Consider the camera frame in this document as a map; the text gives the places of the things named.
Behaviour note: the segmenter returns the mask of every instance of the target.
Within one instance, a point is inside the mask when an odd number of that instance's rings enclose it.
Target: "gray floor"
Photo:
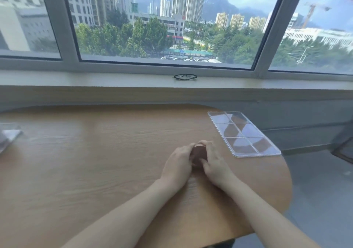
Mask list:
[[[293,179],[286,217],[322,248],[353,247],[353,164],[328,151],[285,157]],[[263,248],[256,234],[233,248]]]

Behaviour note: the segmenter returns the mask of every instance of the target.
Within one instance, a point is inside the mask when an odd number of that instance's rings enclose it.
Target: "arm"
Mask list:
[[[206,146],[207,151],[208,161],[201,159],[205,174],[236,202],[266,248],[319,248],[317,243],[241,182],[212,142],[202,140],[200,143]]]
[[[88,226],[63,248],[133,248],[158,211],[187,182],[194,145],[177,148],[167,160],[160,179]]]

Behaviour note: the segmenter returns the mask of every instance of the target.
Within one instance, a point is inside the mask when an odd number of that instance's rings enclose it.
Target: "forearm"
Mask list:
[[[175,193],[159,179],[83,230],[63,248],[133,248],[158,211]]]
[[[236,177],[225,190],[245,214],[266,248],[319,247]]]

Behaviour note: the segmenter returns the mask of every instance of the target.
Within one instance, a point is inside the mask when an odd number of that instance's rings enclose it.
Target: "hand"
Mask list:
[[[191,174],[192,161],[189,160],[189,157],[194,146],[195,143],[191,143],[176,148],[165,163],[161,180],[176,192],[185,185]]]
[[[227,192],[229,184],[237,179],[236,176],[218,153],[212,141],[201,140],[199,143],[206,147],[207,152],[207,161],[200,159],[205,174],[215,186]]]

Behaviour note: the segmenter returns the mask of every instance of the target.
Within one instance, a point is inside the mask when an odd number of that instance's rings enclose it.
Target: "wooden table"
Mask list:
[[[213,140],[234,173],[280,212],[292,183],[282,156],[236,158],[199,105],[64,106],[0,114],[24,134],[0,154],[0,243],[60,248],[160,177],[178,146]],[[252,233],[202,172],[158,213],[138,247],[200,248]]]

